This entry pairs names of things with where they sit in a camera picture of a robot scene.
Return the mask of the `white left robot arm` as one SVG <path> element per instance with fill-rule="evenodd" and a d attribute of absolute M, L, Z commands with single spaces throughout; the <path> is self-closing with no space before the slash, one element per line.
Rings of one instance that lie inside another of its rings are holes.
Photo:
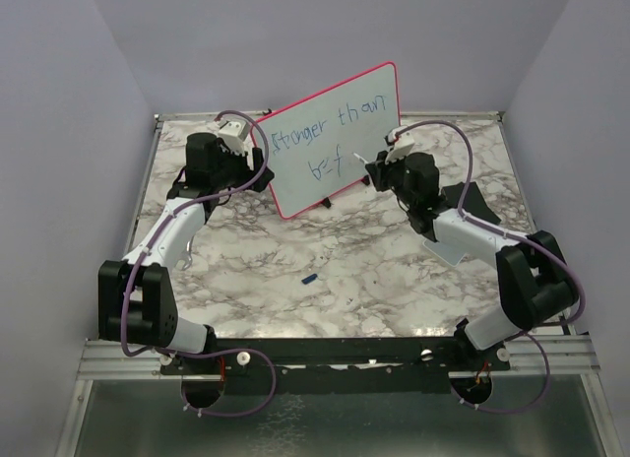
<path fill-rule="evenodd" d="M 122 259 L 98 270 L 98 335 L 119 343 L 127 356 L 137 346 L 182 354 L 203 373 L 217 361 L 212 327 L 179 315 L 170 273 L 221 198 L 245 190 L 261 192 L 273 180 L 270 148 L 246 152 L 239 136 L 199 132 L 188 136 L 186 164 L 172 183 L 157 222 Z"/>

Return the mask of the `pink framed whiteboard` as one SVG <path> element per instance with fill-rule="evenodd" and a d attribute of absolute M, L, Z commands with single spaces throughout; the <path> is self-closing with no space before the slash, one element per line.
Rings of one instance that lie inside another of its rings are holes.
<path fill-rule="evenodd" d="M 269 142 L 271 192 L 282 219 L 291 219 L 366 174 L 401 125 L 398 75 L 389 61 L 257 120 L 252 142 Z"/>

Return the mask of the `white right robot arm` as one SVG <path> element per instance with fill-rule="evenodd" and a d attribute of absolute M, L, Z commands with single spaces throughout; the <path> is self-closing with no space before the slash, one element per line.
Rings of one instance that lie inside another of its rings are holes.
<path fill-rule="evenodd" d="M 484 362 L 488 349 L 541 326 L 579 299 L 576 281 L 555 237 L 543 230 L 524 235 L 504 230 L 466 211 L 457 203 L 465 198 L 464 185 L 454 185 L 450 198 L 439 187 L 434 158 L 412 153 L 393 163 L 386 152 L 365 165 L 378 191 L 391 191 L 406 211 L 412 229 L 425 239 L 442 243 L 494 268 L 499 304 L 482 316 L 457 326 L 452 346 L 454 362 L 474 369 Z"/>

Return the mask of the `white blue whiteboard marker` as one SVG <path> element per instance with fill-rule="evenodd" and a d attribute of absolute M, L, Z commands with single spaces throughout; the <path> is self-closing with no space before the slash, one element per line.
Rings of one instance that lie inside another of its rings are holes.
<path fill-rule="evenodd" d="M 368 160 L 366 160 L 366 159 L 365 159 L 363 156 L 361 156 L 360 154 L 358 154 L 358 153 L 352 153 L 352 154 L 353 154 L 353 156 L 354 156 L 356 159 L 358 159 L 358 160 L 359 160 L 359 161 L 360 161 L 363 165 L 368 165 L 368 164 L 369 164 L 369 161 L 368 161 Z"/>

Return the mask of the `blue marker cap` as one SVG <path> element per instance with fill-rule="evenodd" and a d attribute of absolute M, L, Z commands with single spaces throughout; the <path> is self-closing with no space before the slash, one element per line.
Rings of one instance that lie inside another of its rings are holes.
<path fill-rule="evenodd" d="M 318 275 L 317 275 L 317 274 L 311 274 L 311 275 L 309 275 L 309 276 L 307 276 L 307 277 L 303 278 L 303 279 L 301 280 L 301 283 L 302 283 L 303 285 L 308 285 L 308 284 L 310 284 L 310 283 L 314 282 L 314 281 L 315 281 L 315 280 L 317 280 L 317 279 L 318 279 Z"/>

